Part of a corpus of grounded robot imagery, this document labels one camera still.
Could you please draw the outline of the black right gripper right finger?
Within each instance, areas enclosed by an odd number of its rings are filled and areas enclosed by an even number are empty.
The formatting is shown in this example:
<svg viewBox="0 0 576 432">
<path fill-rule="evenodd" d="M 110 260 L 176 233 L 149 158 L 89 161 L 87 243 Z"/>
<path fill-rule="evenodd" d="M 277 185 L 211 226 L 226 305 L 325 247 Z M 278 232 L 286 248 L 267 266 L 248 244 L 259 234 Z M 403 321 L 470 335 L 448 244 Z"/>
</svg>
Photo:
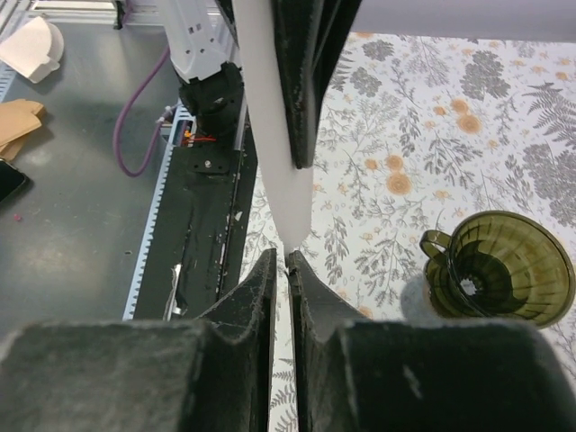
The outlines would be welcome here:
<svg viewBox="0 0 576 432">
<path fill-rule="evenodd" d="M 572 389 L 532 326 L 369 320 L 287 258 L 302 431 L 568 431 Z"/>
</svg>

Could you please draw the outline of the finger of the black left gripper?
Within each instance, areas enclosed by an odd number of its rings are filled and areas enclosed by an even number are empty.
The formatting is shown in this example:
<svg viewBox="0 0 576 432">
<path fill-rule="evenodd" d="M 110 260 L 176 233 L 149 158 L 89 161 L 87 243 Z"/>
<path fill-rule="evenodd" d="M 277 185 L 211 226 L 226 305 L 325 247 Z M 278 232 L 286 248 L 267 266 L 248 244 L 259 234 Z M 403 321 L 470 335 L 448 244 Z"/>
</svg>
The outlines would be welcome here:
<svg viewBox="0 0 576 432">
<path fill-rule="evenodd" d="M 274 2 L 274 44 L 292 162 L 313 165 L 321 106 L 360 0 Z"/>
</svg>

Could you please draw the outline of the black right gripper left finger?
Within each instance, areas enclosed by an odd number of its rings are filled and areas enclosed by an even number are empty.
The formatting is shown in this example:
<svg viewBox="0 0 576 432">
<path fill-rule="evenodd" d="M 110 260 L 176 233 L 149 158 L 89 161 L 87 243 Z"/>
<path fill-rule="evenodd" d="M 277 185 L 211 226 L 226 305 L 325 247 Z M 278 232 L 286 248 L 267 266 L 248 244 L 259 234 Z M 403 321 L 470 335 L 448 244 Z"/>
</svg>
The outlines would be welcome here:
<svg viewBox="0 0 576 432">
<path fill-rule="evenodd" d="M 265 431 L 277 257 L 196 319 L 45 322 L 1 345 L 4 431 Z"/>
</svg>

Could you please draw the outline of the white paper coffee filter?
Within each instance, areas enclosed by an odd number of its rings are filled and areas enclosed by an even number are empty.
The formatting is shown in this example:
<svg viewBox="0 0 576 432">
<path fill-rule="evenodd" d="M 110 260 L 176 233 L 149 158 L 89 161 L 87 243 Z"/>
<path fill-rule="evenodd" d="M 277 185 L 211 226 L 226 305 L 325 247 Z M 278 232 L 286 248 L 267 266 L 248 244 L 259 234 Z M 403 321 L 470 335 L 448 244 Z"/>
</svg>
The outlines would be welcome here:
<svg viewBox="0 0 576 432">
<path fill-rule="evenodd" d="M 311 232 L 313 170 L 293 166 L 284 99 L 276 61 L 273 11 L 269 1 L 234 1 L 239 54 L 243 64 L 247 108 L 265 195 L 278 235 L 278 276 L 270 401 L 270 428 L 297 431 L 293 323 L 285 258 Z"/>
</svg>

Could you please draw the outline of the green glass coffee dripper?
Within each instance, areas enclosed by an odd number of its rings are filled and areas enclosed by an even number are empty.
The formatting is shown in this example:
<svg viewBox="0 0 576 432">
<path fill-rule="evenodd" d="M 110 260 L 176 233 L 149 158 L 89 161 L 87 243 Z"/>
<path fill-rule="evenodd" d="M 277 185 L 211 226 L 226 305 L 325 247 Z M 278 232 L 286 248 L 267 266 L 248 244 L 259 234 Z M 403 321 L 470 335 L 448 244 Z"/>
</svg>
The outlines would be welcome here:
<svg viewBox="0 0 576 432">
<path fill-rule="evenodd" d="M 419 242 L 435 312 L 447 319 L 503 318 L 552 326 L 575 299 L 572 261 L 556 237 L 528 217 L 482 211 L 451 234 L 429 229 Z"/>
</svg>

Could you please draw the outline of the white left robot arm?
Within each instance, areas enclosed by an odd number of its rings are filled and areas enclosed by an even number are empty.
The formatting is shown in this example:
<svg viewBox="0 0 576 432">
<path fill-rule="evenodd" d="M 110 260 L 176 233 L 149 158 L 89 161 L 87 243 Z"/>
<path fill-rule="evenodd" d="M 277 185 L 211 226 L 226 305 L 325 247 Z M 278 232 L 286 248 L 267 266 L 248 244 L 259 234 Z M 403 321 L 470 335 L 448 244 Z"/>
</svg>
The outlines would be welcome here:
<svg viewBox="0 0 576 432">
<path fill-rule="evenodd" d="M 219 1 L 244 62 L 272 78 L 282 97 L 292 163 L 311 167 L 320 111 L 360 8 L 358 1 Z M 243 82 L 217 41 L 204 1 L 158 1 L 179 95 L 202 131 L 226 134 L 238 122 Z"/>
</svg>

